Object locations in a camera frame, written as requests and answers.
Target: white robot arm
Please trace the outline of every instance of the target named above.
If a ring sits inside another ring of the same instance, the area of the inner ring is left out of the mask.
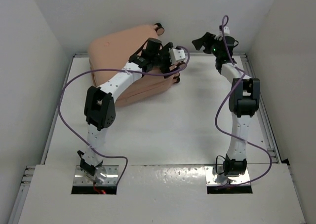
[[[192,43],[196,50],[200,50],[202,46],[204,46],[204,53],[214,54],[216,57],[216,69],[230,82],[233,88],[243,76],[243,72],[238,70],[234,59],[232,59],[233,62],[230,61],[230,58],[233,55],[233,48],[238,45],[238,41],[230,36],[229,28],[224,27],[224,33],[227,33],[225,36],[227,50],[222,37],[220,37],[222,35],[221,30],[220,26],[220,34],[217,36],[211,33],[206,33],[203,37],[193,40]],[[233,117],[231,133],[233,136],[231,137],[231,143],[223,163],[222,173],[225,176],[238,176],[244,174],[246,171],[246,143],[248,130],[252,117],[259,109],[259,93],[260,80],[244,75],[240,84],[238,84],[236,89],[230,95],[229,109]]]
[[[158,67],[164,74],[174,72],[186,58],[184,50],[174,48],[172,43],[162,48],[161,41],[154,38],[145,43],[145,49],[144,44],[130,57],[122,69],[124,72],[117,73],[98,88],[92,86],[88,89],[84,114],[88,123],[87,141],[91,147],[87,147],[85,152],[78,151],[78,154],[81,158],[81,169],[92,177],[95,176],[96,168],[103,164],[103,158],[93,149],[99,150],[106,143],[108,128],[116,117],[115,101],[120,94],[142,77],[141,72],[149,72],[154,67]],[[172,65],[176,65],[176,68],[170,70]]]

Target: metal mounting plate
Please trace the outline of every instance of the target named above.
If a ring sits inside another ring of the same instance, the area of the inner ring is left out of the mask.
[[[119,166],[101,166],[96,173],[96,187],[116,186]],[[88,176],[79,166],[76,167],[73,186],[93,186],[94,179]]]
[[[223,171],[222,165],[217,165],[217,171],[221,173]],[[215,165],[205,166],[205,177],[207,186],[223,186],[223,185],[238,185],[247,181],[250,181],[250,176],[248,168],[244,175],[239,175],[238,177],[226,177],[224,175],[218,175],[215,171]],[[251,183],[243,184],[240,186],[251,186]]]

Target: white table surface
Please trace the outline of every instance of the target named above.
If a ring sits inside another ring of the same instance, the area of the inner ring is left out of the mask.
[[[249,173],[267,166],[251,164]],[[129,166],[117,195],[70,194],[74,171],[37,166],[19,224],[305,223],[286,164],[254,182],[253,194],[207,194],[200,165]]]
[[[229,83],[213,57],[192,57],[181,83],[167,92],[117,109],[103,152],[130,160],[117,195],[73,195],[73,176],[83,143],[57,120],[45,165],[38,165],[19,224],[300,224],[304,217],[285,164],[273,164],[252,183],[253,194],[207,194],[203,165],[225,155],[230,138],[214,126],[216,110]],[[69,78],[88,70],[87,58],[75,58]],[[83,106],[90,76],[66,92],[62,112],[80,134],[87,134]],[[220,126],[230,131],[225,106]],[[265,147],[255,117],[249,140]],[[248,147],[248,170],[258,177],[266,155]],[[120,164],[123,160],[106,160]],[[149,164],[170,164],[143,166]]]
[[[240,57],[235,57],[242,68]],[[89,70],[88,58],[74,58],[68,80]],[[61,112],[66,121],[84,138],[87,124],[83,114],[86,91],[91,76],[74,81],[66,90]],[[117,108],[110,127],[107,155],[124,155],[130,165],[214,164],[217,155],[225,156],[230,137],[220,133],[214,124],[215,114],[231,85],[215,69],[215,57],[192,56],[181,72],[181,82],[168,91],[133,105]],[[228,103],[219,116],[219,125],[231,132],[232,115]],[[266,148],[257,115],[249,130],[249,141]],[[79,164],[77,150],[85,144],[58,117],[46,164]],[[268,163],[265,153],[247,147],[248,163]],[[105,164],[123,164],[124,160],[107,159]]]

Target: white panel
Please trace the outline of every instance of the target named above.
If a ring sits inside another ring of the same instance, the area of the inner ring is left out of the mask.
[[[242,68],[239,57],[236,60]],[[69,80],[89,70],[88,58],[75,58]],[[86,75],[66,90],[61,112],[65,120],[84,138],[87,123],[83,114],[86,92],[92,84]],[[168,91],[124,108],[107,133],[102,152],[126,155],[129,164],[214,164],[217,155],[226,154],[230,137],[220,133],[214,123],[219,105],[230,91],[230,83],[215,69],[215,57],[193,56],[183,72],[181,82]],[[225,104],[219,126],[232,131],[232,115]],[[257,116],[250,124],[249,139],[267,147]],[[85,144],[57,119],[46,164],[79,164],[76,151]],[[248,162],[267,163],[268,156],[247,147]],[[122,164],[124,160],[106,159],[106,164]]]
[[[35,0],[67,52],[86,52],[97,37],[138,24],[161,22],[162,39],[187,46],[230,17],[231,34],[249,49],[274,0]]]
[[[0,0],[0,223],[44,149],[68,60],[34,0]]]
[[[248,166],[251,177],[267,164]],[[19,224],[302,224],[285,164],[253,194],[207,194],[202,166],[129,166],[117,195],[71,195],[75,166],[35,169]]]
[[[250,54],[307,223],[316,223],[316,35],[311,33],[316,29],[315,9],[315,0],[276,0]]]

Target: white wall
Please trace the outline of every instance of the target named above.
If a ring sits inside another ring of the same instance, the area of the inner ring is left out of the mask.
[[[162,40],[193,50],[191,41],[218,32],[228,14],[237,51],[250,48],[274,0],[35,0],[68,53],[86,52],[95,38],[143,23],[161,22]]]
[[[34,0],[0,0],[0,224],[40,162],[68,63]]]
[[[316,2],[275,0],[250,60],[282,158],[288,158],[307,223],[316,223]]]

